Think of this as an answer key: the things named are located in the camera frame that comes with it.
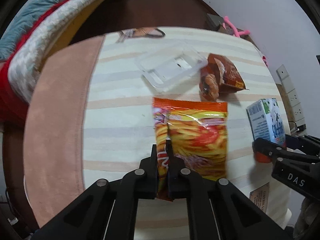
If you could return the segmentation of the red fleece blanket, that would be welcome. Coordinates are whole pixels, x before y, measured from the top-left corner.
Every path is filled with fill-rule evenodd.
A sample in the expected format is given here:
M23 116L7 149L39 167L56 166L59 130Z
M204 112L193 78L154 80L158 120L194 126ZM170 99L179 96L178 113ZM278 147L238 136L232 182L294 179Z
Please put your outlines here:
M20 95L18 88L16 88L17 86L14 85L15 79L11 77L10 65L16 54L26 44L40 24L68 1L70 0L63 0L62 2L52 5L44 14L42 14L33 23L32 27L20 37L14 51L1 65L1 122L23 122L26 119L29 106L26 100Z

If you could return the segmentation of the white power strip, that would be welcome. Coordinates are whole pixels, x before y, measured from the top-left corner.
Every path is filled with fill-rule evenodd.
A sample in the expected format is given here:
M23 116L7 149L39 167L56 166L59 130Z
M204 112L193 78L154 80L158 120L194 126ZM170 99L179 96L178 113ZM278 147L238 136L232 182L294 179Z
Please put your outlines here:
M302 134L306 131L303 109L289 72L282 64L276 73L280 79L280 84L277 87L284 103L291 134Z

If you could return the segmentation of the orange noodle snack bag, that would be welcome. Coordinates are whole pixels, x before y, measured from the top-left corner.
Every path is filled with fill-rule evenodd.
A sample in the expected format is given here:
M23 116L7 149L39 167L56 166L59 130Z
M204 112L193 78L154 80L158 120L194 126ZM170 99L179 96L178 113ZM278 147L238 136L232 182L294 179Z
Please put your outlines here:
M169 196L168 171L173 157L209 180L227 176L226 102L181 101L153 98L159 183L157 198Z

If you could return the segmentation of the brown snack bag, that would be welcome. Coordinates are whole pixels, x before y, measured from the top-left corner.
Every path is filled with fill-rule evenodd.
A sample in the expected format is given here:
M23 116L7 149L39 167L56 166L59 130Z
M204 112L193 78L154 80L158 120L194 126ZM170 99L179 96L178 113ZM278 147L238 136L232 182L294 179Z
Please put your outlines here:
M211 53L207 61L208 64L200 70L199 88L204 99L216 101L220 94L246 89L244 80L230 59Z

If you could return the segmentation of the light blue duvet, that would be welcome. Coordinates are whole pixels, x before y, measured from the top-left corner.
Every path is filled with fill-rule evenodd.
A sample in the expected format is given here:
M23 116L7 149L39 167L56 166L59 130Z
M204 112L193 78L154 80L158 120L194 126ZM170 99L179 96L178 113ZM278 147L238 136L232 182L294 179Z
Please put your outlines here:
M29 0L11 20L1 36L1 61L5 61L14 52L17 42L33 24L54 5L64 0Z

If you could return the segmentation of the pink striped table cloth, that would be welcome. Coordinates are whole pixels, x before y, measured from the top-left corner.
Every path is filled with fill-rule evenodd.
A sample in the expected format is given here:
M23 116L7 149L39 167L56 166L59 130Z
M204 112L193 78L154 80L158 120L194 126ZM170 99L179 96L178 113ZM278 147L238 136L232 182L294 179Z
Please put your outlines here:
M117 180L139 166L155 143L154 97L199 101L199 77L160 93L142 76L138 58L189 44L203 56L224 55L246 89L221 97L228 103L227 177L245 195L268 185L267 214L284 226L290 189L271 178L271 167L253 158L246 109L275 98L275 81L251 42L213 31L164 27L163 38L119 40L119 33L90 38L47 59L33 94L24 133L27 198L39 226L46 224L100 177Z

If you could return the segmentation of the white blue milk carton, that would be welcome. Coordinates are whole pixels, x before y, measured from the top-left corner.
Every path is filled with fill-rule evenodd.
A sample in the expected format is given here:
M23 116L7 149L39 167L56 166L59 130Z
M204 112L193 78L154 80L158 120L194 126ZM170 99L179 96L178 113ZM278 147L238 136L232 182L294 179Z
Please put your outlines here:
M285 130L275 98L260 99L246 108L253 139L263 138L285 147Z

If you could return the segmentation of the clear plastic tray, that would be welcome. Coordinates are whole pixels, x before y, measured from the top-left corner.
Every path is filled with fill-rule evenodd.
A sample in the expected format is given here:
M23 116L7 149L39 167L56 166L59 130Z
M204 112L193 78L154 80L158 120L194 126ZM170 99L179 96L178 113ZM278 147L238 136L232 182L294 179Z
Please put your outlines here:
M185 42L169 44L136 58L141 74L158 91L178 85L207 64L207 58Z

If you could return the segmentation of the pink toy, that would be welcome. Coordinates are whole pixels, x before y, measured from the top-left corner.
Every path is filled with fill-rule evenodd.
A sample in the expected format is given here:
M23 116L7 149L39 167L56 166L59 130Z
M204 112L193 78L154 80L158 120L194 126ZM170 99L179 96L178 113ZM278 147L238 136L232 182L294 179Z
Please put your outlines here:
M247 35L249 35L251 33L249 30L238 30L236 28L236 26L229 20L228 16L225 16L223 18L222 27L226 31L232 30L233 31L233 36L235 36L235 37L247 36Z

